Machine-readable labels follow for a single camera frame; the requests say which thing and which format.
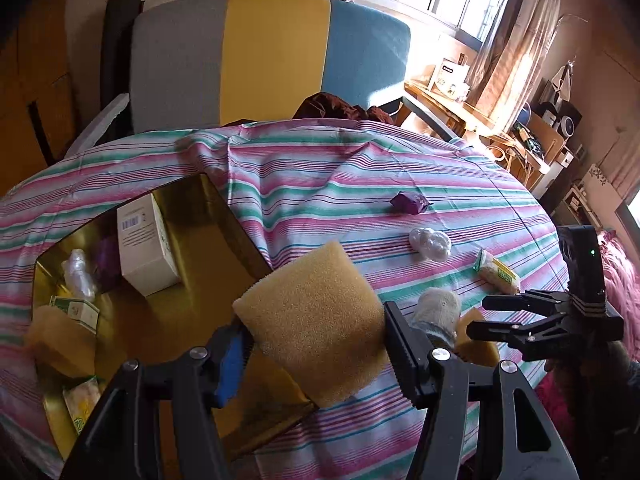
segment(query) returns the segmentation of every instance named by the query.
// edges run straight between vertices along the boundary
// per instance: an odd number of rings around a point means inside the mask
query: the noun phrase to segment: silver bolt
[[[446,348],[434,348],[433,351],[431,351],[431,355],[436,361],[448,361],[451,357],[449,350]]]
[[[518,365],[513,361],[505,360],[500,362],[500,368],[508,374],[514,374],[518,370]]]
[[[130,359],[129,361],[125,361],[122,364],[122,368],[127,372],[133,372],[134,370],[138,369],[138,361],[136,361],[135,359]]]
[[[189,350],[189,357],[191,359],[204,359],[209,353],[204,346],[196,346]]]

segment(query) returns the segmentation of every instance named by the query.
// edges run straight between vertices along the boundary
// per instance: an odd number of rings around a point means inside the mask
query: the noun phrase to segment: beige curtain
[[[513,124],[540,76],[560,0],[507,0],[467,77],[468,102],[487,115],[496,132]]]
[[[640,187],[640,132],[620,134],[600,169],[620,198],[632,199]]]

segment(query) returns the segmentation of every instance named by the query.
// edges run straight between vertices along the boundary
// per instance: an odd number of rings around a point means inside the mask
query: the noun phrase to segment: tablecloth
[[[410,314],[429,286],[455,290],[463,309],[494,290],[472,265],[486,248],[527,288],[566,285],[556,231],[510,174],[462,140],[447,144],[368,121],[297,120],[216,130],[151,132],[65,159],[0,202],[0,423],[49,475],[62,460],[42,409],[33,361],[22,346],[30,323],[36,258],[101,212],[172,180],[206,172],[242,226],[277,268],[337,238],[382,301]],[[392,211],[400,190],[423,193],[428,211]],[[418,257],[408,232],[445,231],[447,262]],[[520,313],[488,313],[520,323]],[[520,364],[530,382],[542,363]],[[424,421],[388,368],[347,401],[306,418],[235,465],[239,478],[404,478]],[[464,454],[476,442],[470,405]]]

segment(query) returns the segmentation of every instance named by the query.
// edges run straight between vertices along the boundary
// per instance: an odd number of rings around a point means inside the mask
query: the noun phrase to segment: white box on desk
[[[154,196],[149,193],[119,207],[117,218],[123,278],[143,296],[180,282]]]

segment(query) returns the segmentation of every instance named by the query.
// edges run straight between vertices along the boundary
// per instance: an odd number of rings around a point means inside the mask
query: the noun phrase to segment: open box
[[[156,364],[205,344],[217,327],[231,322],[233,301],[271,272],[206,175],[177,180],[153,194],[182,283],[145,298],[118,275],[116,264],[113,285],[100,290],[94,302],[100,309],[95,372],[102,381],[108,382],[127,359]],[[62,262],[72,249],[83,249],[91,262],[104,262],[105,253],[113,250],[117,256],[116,229],[114,207],[43,253],[34,270],[33,308],[48,304],[53,295],[69,296]],[[98,275],[105,274],[105,269],[97,270]],[[113,271],[113,265],[107,270]],[[62,389],[81,380],[62,376],[42,363],[36,363],[36,369],[51,433],[66,458],[76,430]],[[213,415],[226,456],[234,460],[315,409],[286,371],[255,346],[238,394]],[[165,475],[179,478],[170,402],[161,402],[159,413]]]

